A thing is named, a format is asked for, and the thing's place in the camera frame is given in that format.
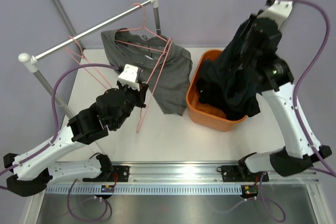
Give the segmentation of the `black shorts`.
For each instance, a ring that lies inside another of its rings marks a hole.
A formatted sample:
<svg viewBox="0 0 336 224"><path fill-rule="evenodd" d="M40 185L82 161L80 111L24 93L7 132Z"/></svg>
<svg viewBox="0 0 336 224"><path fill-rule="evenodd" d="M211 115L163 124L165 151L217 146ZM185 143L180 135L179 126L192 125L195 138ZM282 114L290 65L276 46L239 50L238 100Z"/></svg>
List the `black shorts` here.
<svg viewBox="0 0 336 224"><path fill-rule="evenodd" d="M197 80L196 87L199 92L199 103L208 104L221 110L225 114L225 118L228 119L228 106L223 97L221 88L217 84L207 82L203 78Z"/></svg>

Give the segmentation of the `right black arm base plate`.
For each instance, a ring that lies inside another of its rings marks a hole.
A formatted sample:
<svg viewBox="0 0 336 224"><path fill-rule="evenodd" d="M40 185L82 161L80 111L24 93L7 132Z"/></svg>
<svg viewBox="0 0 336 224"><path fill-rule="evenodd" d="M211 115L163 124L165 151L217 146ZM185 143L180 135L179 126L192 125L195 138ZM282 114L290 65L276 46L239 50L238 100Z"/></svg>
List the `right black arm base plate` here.
<svg viewBox="0 0 336 224"><path fill-rule="evenodd" d="M248 182L249 176L245 173L245 169L239 165L222 165L217 168L221 173L223 182Z"/></svg>

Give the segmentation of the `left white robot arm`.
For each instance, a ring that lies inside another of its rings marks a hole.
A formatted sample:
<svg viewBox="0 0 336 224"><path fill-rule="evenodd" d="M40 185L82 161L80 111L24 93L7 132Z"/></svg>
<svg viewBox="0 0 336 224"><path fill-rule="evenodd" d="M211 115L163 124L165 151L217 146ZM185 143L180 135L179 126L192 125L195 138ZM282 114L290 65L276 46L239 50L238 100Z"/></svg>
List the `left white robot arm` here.
<svg viewBox="0 0 336 224"><path fill-rule="evenodd" d="M99 154L77 162L62 162L65 155L86 147L118 130L135 107L144 108L148 85L138 89L117 83L96 98L89 108L80 111L68 121L56 137L43 142L25 154L9 153L4 166L13 174L6 180L7 189L22 197L35 195L59 182L81 179L83 182L105 182L113 174L110 158Z"/></svg>

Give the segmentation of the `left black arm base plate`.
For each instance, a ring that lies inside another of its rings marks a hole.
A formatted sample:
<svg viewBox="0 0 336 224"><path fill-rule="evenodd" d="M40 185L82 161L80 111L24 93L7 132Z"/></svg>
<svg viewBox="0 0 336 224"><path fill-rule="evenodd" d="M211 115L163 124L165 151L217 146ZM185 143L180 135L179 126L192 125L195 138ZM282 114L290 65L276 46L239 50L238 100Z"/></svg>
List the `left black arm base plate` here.
<svg viewBox="0 0 336 224"><path fill-rule="evenodd" d="M102 171L96 178L83 178L83 182L128 182L130 166L127 165L113 165L112 168L107 168Z"/></svg>

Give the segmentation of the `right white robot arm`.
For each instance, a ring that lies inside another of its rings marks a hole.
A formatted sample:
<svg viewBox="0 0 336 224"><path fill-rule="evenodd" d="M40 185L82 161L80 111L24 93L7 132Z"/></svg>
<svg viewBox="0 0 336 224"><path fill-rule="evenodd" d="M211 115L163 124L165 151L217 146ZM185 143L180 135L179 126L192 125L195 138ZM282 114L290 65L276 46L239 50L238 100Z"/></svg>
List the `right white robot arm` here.
<svg viewBox="0 0 336 224"><path fill-rule="evenodd" d="M282 177L301 173L324 162L332 154L312 133L305 115L294 97L295 83L288 64L276 54L284 19L260 11L250 18L243 32L241 66L247 71L270 106L280 127L285 145L267 153L251 153L238 161L238 176L252 179L259 172L276 172Z"/></svg>

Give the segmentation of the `pink hanger of navy shorts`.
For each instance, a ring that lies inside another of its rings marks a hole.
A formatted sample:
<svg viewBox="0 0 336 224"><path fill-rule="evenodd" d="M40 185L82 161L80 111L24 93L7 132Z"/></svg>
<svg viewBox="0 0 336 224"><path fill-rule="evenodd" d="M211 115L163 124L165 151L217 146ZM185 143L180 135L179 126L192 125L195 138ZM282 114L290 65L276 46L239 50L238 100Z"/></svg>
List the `pink hanger of navy shorts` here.
<svg viewBox="0 0 336 224"><path fill-rule="evenodd" d="M152 92L151 92L151 95L150 95L148 104L147 104L146 108L144 109L144 112L142 112L143 109L140 109L140 118L139 118L139 122L138 122L138 124L137 124L136 134L140 133L140 131L141 131L141 127L142 127L142 125L143 125L143 122L144 122L145 117L146 117L146 115L147 115L147 113L148 113L149 107L150 107L150 105L151 105L152 99L153 99L153 97L154 97L154 94L155 94L155 91L156 91L157 84L158 84L158 82L159 82L159 80L160 80L160 77L161 77L162 71L163 71L163 69L164 69L166 60L167 60L168 55L169 55L169 53L170 53L170 51L171 51L172 43L173 43L173 38L171 37L171 38L168 39L167 44L166 44L166 46L164 47L164 50L163 50L162 54L160 55L159 59L157 60L157 62L156 62L156 64L155 64L155 66L154 66L154 68L153 68L151 74L149 75L149 78L147 79L146 84L149 84L149 81L152 79L155 70L158 68L158 65L159 65L159 63L160 63L161 58L164 57L163 62L162 62L162 65L161 65L161 68L160 68L160 71L159 71L159 73L158 73L157 79L156 79L155 84L154 84L154 87L153 87L153 89L152 89Z"/></svg>

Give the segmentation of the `dark navy shorts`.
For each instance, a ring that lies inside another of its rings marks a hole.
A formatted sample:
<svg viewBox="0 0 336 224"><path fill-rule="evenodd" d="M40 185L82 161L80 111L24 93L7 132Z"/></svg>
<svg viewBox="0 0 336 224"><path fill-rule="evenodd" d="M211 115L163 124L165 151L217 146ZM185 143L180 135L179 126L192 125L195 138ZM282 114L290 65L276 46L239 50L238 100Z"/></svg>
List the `dark navy shorts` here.
<svg viewBox="0 0 336 224"><path fill-rule="evenodd" d="M200 78L217 84L228 106L228 120L240 120L260 113L256 86L240 63L245 36L254 19L249 18L237 29L231 42L213 61L206 59L200 69Z"/></svg>

